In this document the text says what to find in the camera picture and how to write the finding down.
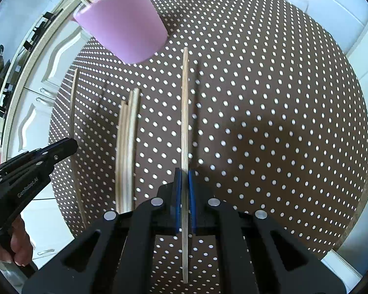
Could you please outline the person's left hand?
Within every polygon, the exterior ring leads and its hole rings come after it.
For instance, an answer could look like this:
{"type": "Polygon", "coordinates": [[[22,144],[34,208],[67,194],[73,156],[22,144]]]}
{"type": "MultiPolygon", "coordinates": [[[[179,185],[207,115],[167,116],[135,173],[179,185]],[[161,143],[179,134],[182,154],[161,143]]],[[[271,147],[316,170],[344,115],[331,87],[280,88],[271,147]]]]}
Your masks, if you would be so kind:
{"type": "Polygon", "coordinates": [[[15,263],[18,266],[27,266],[32,261],[33,247],[21,215],[12,223],[10,248],[13,254],[0,245],[0,261],[15,263]]]}

